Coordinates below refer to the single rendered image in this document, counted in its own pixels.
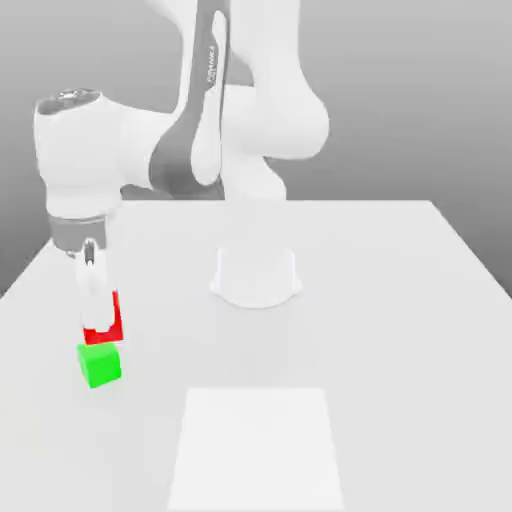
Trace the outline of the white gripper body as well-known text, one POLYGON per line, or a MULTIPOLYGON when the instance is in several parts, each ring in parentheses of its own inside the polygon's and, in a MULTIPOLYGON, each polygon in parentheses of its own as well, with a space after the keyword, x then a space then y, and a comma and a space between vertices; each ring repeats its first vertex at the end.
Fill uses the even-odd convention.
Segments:
POLYGON ((86 262, 85 254, 80 253, 75 262, 75 272, 84 327, 107 332, 114 323, 114 306, 106 252, 97 251, 93 262, 86 262))

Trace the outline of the small red cube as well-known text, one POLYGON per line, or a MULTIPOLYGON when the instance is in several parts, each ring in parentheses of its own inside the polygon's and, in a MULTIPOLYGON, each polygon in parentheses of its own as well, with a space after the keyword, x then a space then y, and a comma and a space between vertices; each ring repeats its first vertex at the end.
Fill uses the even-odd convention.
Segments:
POLYGON ((112 300, 114 310, 114 323, 106 332, 99 332, 94 329, 83 328, 84 341, 86 345, 121 342, 123 340, 122 317, 119 304, 119 294, 117 290, 112 291, 112 300))

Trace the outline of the small green cube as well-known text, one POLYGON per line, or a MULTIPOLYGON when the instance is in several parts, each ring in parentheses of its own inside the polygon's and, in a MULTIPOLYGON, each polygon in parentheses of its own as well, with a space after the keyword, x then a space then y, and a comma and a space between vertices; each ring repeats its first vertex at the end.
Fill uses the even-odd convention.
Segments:
POLYGON ((91 389, 122 376, 120 355, 113 343, 80 344, 77 346, 77 355, 81 373, 91 389))

